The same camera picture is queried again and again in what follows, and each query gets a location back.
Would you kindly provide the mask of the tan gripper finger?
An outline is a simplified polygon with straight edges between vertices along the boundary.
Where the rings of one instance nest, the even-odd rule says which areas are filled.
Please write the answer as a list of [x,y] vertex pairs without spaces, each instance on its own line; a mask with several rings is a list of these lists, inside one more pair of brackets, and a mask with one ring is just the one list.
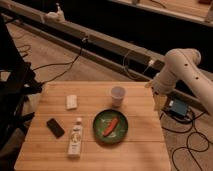
[[154,95],[154,101],[155,101],[154,109],[156,111],[159,111],[164,107],[166,103],[166,97],[164,95]]
[[151,88],[152,87],[152,82],[149,81],[145,84],[145,88]]

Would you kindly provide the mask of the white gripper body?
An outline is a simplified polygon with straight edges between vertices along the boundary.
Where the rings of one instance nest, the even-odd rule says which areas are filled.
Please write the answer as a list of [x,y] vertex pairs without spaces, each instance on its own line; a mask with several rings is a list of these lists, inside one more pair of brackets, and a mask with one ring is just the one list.
[[168,94],[175,87],[175,79],[173,76],[162,75],[158,73],[151,82],[151,87],[158,94]]

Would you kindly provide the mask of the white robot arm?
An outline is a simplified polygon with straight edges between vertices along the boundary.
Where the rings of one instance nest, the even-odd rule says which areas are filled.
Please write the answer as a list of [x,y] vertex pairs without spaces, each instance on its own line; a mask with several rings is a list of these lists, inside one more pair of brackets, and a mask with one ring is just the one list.
[[[157,96],[168,95],[179,98],[213,115],[213,81],[197,67],[200,61],[201,54],[197,49],[176,48],[169,50],[164,57],[163,68],[145,84],[145,87],[150,88]],[[198,99],[198,102],[175,91],[179,80],[185,83]]]

